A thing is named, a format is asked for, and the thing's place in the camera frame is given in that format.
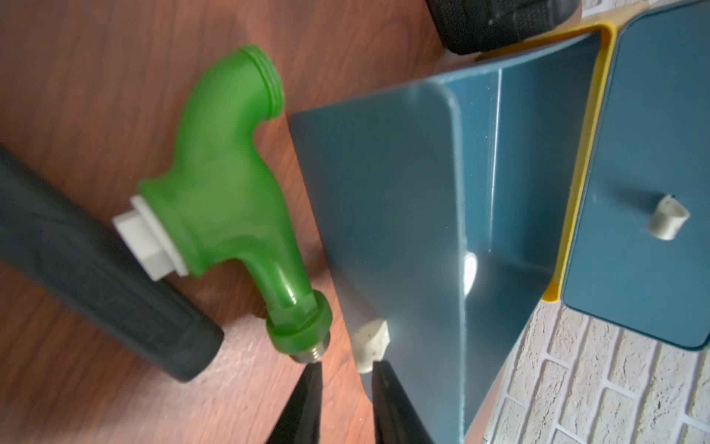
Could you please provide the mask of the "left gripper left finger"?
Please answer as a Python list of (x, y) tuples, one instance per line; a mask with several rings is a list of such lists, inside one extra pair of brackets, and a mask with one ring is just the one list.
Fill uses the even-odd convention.
[(322, 364), (307, 364), (266, 443), (318, 444), (323, 391)]

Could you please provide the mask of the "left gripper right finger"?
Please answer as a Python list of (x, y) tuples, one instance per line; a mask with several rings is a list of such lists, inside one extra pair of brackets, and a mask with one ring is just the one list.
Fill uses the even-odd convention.
[(389, 362), (373, 364), (372, 392), (377, 444), (433, 443)]

